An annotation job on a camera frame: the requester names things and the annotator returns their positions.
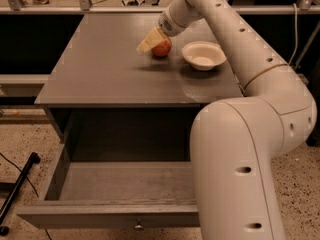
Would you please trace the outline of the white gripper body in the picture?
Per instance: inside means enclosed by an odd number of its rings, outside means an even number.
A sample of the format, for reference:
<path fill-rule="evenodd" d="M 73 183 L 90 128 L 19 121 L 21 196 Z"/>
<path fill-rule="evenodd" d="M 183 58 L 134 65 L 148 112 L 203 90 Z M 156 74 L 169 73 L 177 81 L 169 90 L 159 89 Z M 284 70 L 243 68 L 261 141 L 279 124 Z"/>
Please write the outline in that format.
<path fill-rule="evenodd" d="M 187 0 L 174 0 L 159 16 L 158 25 L 167 36 L 174 37 L 196 19 L 197 12 Z"/>

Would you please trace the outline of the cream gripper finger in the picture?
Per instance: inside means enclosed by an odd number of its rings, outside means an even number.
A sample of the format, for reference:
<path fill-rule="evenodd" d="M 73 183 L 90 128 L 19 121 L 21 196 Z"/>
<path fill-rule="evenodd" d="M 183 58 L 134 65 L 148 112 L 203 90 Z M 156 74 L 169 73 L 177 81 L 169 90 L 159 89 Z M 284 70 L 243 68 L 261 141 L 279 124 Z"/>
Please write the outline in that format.
<path fill-rule="evenodd" d="M 136 51 L 139 54 L 145 54 L 163 42 L 167 36 L 158 27 L 154 27 L 147 36 L 140 42 Z"/>

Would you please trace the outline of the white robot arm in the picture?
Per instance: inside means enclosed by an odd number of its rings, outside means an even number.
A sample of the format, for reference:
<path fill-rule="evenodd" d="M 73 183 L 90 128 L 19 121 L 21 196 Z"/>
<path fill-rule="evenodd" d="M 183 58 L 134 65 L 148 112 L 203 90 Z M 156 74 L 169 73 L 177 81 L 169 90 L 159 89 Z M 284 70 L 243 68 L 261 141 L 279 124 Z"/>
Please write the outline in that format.
<path fill-rule="evenodd" d="M 205 106 L 190 135 L 203 240 L 285 240 L 272 158 L 302 144 L 317 117 L 312 94 L 289 64 L 227 0 L 174 0 L 158 24 L 168 36 L 204 19 L 243 89 Z"/>

